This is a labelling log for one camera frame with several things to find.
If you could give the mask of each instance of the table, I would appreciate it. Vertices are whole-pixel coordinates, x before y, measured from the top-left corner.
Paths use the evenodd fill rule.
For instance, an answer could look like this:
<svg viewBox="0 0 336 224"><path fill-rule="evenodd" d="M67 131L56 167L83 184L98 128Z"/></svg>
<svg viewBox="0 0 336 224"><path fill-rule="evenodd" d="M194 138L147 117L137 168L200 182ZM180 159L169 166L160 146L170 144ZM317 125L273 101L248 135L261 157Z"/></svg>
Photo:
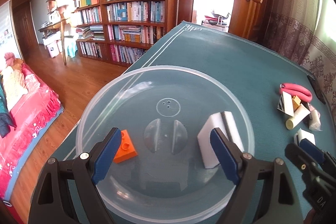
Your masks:
<svg viewBox="0 0 336 224"><path fill-rule="evenodd" d="M66 24L69 24L70 18L62 18L60 21L52 24L52 25L48 25L44 28L39 29L39 32L43 32L44 33L44 38L47 38L47 30L56 30L56 29L60 29L61 31L61 40L62 40L62 54L63 54L63 61L64 61L64 65L67 65L67 60L66 60L66 53L64 50L64 26Z"/></svg>
<svg viewBox="0 0 336 224"><path fill-rule="evenodd" d="M336 135L331 110L320 102L311 87L307 75L311 73L292 63L277 53L256 43L234 35L204 26L182 22L171 30L127 71L141 67L175 65L188 67L206 73L223 83L245 108L254 130L255 153L257 159L273 161L276 157L284 159L299 195L302 214L310 210L303 198L305 185L301 172L285 157L284 149L293 142L293 135L299 128L309 131L301 122L293 130L287 130L284 113L277 110L279 85L292 82L309 89L313 94L312 105L321 113L321 132L314 132L316 145L336 155ZM77 127L53 154L59 160L76 156L75 134ZM257 184L257 200L262 184ZM87 219L73 181L70 191L81 223ZM244 223L251 223L257 203L252 202ZM202 224L215 223L221 212L202 221ZM113 215L117 224L130 223Z"/></svg>

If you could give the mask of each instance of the orange lego brick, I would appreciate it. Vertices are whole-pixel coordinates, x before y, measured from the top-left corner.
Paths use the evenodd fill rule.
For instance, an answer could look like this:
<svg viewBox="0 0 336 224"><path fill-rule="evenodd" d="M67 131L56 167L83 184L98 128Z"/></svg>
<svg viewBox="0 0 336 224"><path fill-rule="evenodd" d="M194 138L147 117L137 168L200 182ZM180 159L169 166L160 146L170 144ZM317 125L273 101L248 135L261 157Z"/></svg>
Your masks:
<svg viewBox="0 0 336 224"><path fill-rule="evenodd" d="M120 163L124 160L128 160L137 156L138 153L136 152L134 145L131 141L131 138L127 132L127 130L121 131L121 145L114 156L113 162Z"/></svg>

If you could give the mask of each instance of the patterned curtain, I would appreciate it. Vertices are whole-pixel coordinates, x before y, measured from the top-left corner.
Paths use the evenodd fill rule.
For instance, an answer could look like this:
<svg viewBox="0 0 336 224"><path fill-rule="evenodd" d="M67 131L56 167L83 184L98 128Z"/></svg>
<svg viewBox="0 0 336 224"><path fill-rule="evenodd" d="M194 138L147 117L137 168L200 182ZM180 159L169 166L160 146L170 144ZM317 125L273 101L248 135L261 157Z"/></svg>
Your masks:
<svg viewBox="0 0 336 224"><path fill-rule="evenodd" d="M333 14L336 14L333 0L274 0L263 45L315 75L336 121L336 22Z"/></svg>

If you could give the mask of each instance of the white storage box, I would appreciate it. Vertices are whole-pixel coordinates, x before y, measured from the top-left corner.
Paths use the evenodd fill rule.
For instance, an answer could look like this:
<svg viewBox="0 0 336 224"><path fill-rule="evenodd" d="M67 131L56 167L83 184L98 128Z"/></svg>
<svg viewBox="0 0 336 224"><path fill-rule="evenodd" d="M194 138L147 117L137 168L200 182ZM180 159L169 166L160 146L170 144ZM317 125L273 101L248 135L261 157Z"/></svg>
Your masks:
<svg viewBox="0 0 336 224"><path fill-rule="evenodd" d="M61 39L61 32L56 32L53 35L50 35L48 38L43 38L43 45L47 46L50 45L52 42L55 42L57 40Z"/></svg>

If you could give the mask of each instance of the floral pattern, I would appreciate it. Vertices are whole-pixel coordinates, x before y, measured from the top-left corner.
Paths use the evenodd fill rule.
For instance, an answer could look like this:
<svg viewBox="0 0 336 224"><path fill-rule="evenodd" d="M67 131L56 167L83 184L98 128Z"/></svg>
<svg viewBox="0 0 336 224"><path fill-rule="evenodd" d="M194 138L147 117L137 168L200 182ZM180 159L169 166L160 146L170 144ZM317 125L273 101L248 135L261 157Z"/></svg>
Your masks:
<svg viewBox="0 0 336 224"><path fill-rule="evenodd" d="M319 78L323 76L323 59L322 55L315 58L313 61L309 61L310 67L309 71L315 75L315 77Z"/></svg>
<svg viewBox="0 0 336 224"><path fill-rule="evenodd" d="M323 85L323 91L324 93L329 93L333 91L333 81L335 79L336 73L329 72L326 75L324 75L324 85Z"/></svg>

